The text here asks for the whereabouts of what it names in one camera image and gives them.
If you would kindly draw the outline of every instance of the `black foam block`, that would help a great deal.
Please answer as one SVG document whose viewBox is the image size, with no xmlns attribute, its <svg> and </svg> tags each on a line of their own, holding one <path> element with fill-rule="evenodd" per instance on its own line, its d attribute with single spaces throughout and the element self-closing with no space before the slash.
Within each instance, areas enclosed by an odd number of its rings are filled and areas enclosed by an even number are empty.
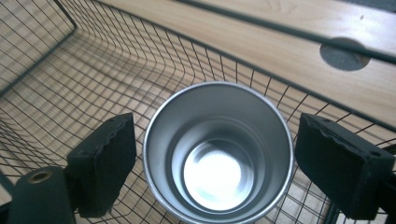
<svg viewBox="0 0 396 224">
<path fill-rule="evenodd" d="M 301 170 L 354 219 L 374 219 L 377 192 L 395 158 L 328 119 L 302 114 L 295 157 Z"/>
<path fill-rule="evenodd" d="M 111 208 L 135 157 L 132 114 L 108 119 L 67 155 L 64 172 L 82 217 L 101 217 Z"/>
<path fill-rule="evenodd" d="M 7 223 L 75 223 L 64 170 L 50 166 L 21 177 L 12 193 Z"/>
</svg>

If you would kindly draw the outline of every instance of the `cup rim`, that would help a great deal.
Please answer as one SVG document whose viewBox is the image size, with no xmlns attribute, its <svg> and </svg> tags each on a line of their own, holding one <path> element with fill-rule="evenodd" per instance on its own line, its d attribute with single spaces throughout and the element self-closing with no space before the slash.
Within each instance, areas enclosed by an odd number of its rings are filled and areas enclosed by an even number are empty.
<svg viewBox="0 0 396 224">
<path fill-rule="evenodd" d="M 157 199 L 158 202 L 160 202 L 160 204 L 162 206 L 164 206 L 169 212 L 171 212 L 173 215 L 177 216 L 178 218 L 180 218 L 182 221 L 188 222 L 188 223 L 200 223 L 200 220 L 197 220 L 195 218 L 191 218 L 188 217 L 186 215 L 184 215 L 183 213 L 179 212 L 178 210 L 176 210 L 172 204 L 170 204 L 168 201 L 165 200 L 165 198 L 161 195 L 161 193 L 157 190 L 157 188 L 155 187 L 154 181 L 152 179 L 152 176 L 150 174 L 149 171 L 149 165 L 147 164 L 147 160 L 148 160 L 148 154 L 147 154 L 147 144 L 149 141 L 149 134 L 151 131 L 152 126 L 155 123 L 155 120 L 157 117 L 159 117 L 159 115 L 161 114 L 161 112 L 163 111 L 163 109 L 165 107 L 167 107 L 172 101 L 174 101 L 178 96 L 184 94 L 187 91 L 191 91 L 193 89 L 196 88 L 201 88 L 203 86 L 211 86 L 211 85 L 226 85 L 226 86 L 231 86 L 234 88 L 238 88 L 241 89 L 243 91 L 247 91 L 251 94 L 253 94 L 254 96 L 258 97 L 259 99 L 261 99 L 263 102 L 265 102 L 268 106 L 270 106 L 270 108 L 273 110 L 273 112 L 276 113 L 276 116 L 279 118 L 279 120 L 281 121 L 283 128 L 285 130 L 286 136 L 288 138 L 288 142 L 289 142 L 289 151 L 290 151 L 290 160 L 289 160 L 289 168 L 288 168 L 288 173 L 286 175 L 286 179 L 284 184 L 282 185 L 282 188 L 279 190 L 278 194 L 276 195 L 276 197 L 264 208 L 262 209 L 259 213 L 255 214 L 254 216 L 248 217 L 245 220 L 242 220 L 242 222 L 238 222 L 238 223 L 251 223 L 257 219 L 259 219 L 260 217 L 263 217 L 264 215 L 266 215 L 270 210 L 272 210 L 276 204 L 280 201 L 280 199 L 283 197 L 283 195 L 286 193 L 291 180 L 292 180 L 292 172 L 293 172 L 293 165 L 294 165 L 294 150 L 293 150 L 293 143 L 292 143 L 292 139 L 291 139 L 291 134 L 290 134 L 290 129 L 288 124 L 286 123 L 286 121 L 283 119 L 282 115 L 280 114 L 280 112 L 278 111 L 278 109 L 268 100 L 266 99 L 263 95 L 261 95 L 260 93 L 258 93 L 257 91 L 254 91 L 253 89 L 243 86 L 241 84 L 237 84 L 237 83 L 232 83 L 232 82 L 227 82 L 227 81 L 208 81 L 208 82 L 202 82 L 202 83 L 198 83 L 198 84 L 194 84 L 191 85 L 181 91 L 176 92 L 174 95 L 172 95 L 171 97 L 169 97 L 158 109 L 157 111 L 154 113 L 153 117 L 151 118 L 148 127 L 146 129 L 146 134 L 145 134 L 145 138 L 143 141 L 143 172 L 146 176 L 146 180 L 148 183 L 148 186 L 150 188 L 150 190 L 152 191 L 152 193 L 154 194 L 155 198 Z"/>
</svg>

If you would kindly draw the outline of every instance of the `metal cup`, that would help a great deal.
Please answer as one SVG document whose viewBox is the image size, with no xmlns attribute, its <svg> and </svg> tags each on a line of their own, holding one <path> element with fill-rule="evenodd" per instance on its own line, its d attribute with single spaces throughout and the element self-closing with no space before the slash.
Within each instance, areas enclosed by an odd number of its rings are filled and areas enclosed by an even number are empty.
<svg viewBox="0 0 396 224">
<path fill-rule="evenodd" d="M 251 223 L 291 180 L 293 148 L 276 108 L 252 89 L 206 82 L 168 99 L 143 150 L 158 201 L 190 223 Z"/>
</svg>

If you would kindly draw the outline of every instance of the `wooden surface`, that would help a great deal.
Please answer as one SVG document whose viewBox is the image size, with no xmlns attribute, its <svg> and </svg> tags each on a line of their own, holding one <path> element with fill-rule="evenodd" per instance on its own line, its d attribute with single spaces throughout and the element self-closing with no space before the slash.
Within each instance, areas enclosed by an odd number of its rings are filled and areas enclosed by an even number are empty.
<svg viewBox="0 0 396 224">
<path fill-rule="evenodd" d="M 326 64 L 320 45 L 241 21 L 224 18 L 174 1 L 102 0 L 149 21 L 221 49 L 276 73 L 311 91 L 396 126 L 396 67 L 371 60 L 359 71 Z M 393 52 L 396 16 L 335 1 L 215 1 L 232 10 L 279 21 L 328 37 L 351 37 L 365 46 Z"/>
</svg>

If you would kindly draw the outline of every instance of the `black metal grid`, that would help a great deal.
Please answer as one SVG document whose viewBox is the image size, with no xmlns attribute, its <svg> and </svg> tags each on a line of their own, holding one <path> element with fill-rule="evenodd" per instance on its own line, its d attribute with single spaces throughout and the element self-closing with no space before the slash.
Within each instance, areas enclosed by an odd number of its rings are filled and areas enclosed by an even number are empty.
<svg viewBox="0 0 396 224">
<path fill-rule="evenodd" d="M 335 120 L 379 147 L 396 143 L 395 132 L 352 114 L 347 107 L 308 94 L 168 28 L 96 2 L 62 4 L 78 27 L 75 32 L 74 23 L 56 3 L 1 3 L 2 10 L 8 11 L 2 22 L 11 28 L 2 33 L 6 41 L 1 42 L 0 50 L 7 57 L 0 58 L 0 71 L 12 76 L 1 78 L 0 164 L 14 182 L 39 167 L 65 166 L 65 155 L 102 121 L 133 111 L 136 165 L 112 210 L 105 217 L 80 223 L 179 222 L 151 194 L 141 150 L 156 109 L 173 93 L 194 83 L 226 80 L 261 92 L 280 110 L 293 137 L 305 112 Z M 26 26 L 33 18 L 43 19 Z M 62 34 L 53 38 L 56 29 Z M 51 35 L 37 35 L 37 43 L 31 43 L 28 36 L 35 31 Z M 10 46 L 15 36 L 21 42 Z M 44 44 L 40 53 L 33 52 L 40 43 Z M 323 223 L 329 206 L 326 196 L 296 165 L 286 197 L 257 223 Z M 379 216 L 378 223 L 385 217 Z M 340 216 L 337 223 L 349 221 Z"/>
</svg>

